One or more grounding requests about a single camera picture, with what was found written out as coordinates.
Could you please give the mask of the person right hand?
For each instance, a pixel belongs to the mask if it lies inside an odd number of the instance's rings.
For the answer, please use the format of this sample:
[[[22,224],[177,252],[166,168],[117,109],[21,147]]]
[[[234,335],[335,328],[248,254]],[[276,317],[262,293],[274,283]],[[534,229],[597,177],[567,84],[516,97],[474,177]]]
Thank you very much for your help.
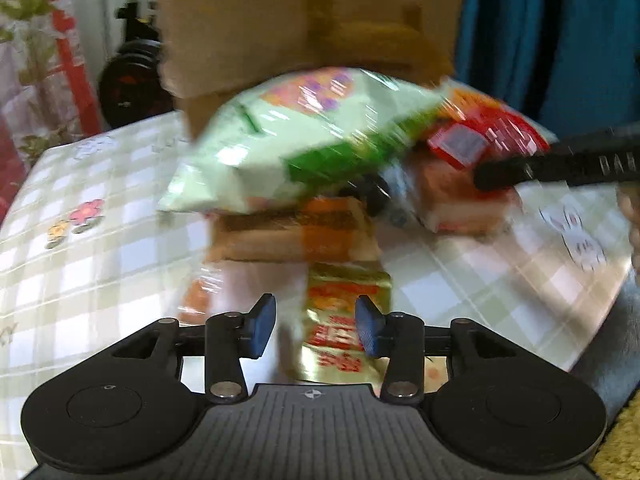
[[[632,267],[636,280],[640,276],[640,186],[638,183],[621,184],[617,189],[617,205],[629,222],[629,243],[632,247]]]

